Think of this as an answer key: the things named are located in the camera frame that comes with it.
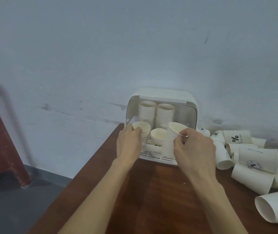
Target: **brown tabletop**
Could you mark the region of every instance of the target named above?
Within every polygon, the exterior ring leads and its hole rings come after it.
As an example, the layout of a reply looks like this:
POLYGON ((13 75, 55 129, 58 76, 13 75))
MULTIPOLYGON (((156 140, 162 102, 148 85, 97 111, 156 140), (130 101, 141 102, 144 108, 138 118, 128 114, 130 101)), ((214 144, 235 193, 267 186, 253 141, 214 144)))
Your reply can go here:
MULTIPOLYGON (((55 199, 29 233, 57 233, 110 168, 116 157, 120 124, 55 199)), ((278 234, 254 205, 258 196, 231 179, 231 170, 216 171, 218 181, 249 234, 278 234)), ((116 201, 107 233, 211 233, 192 185, 177 166, 138 159, 116 201)))

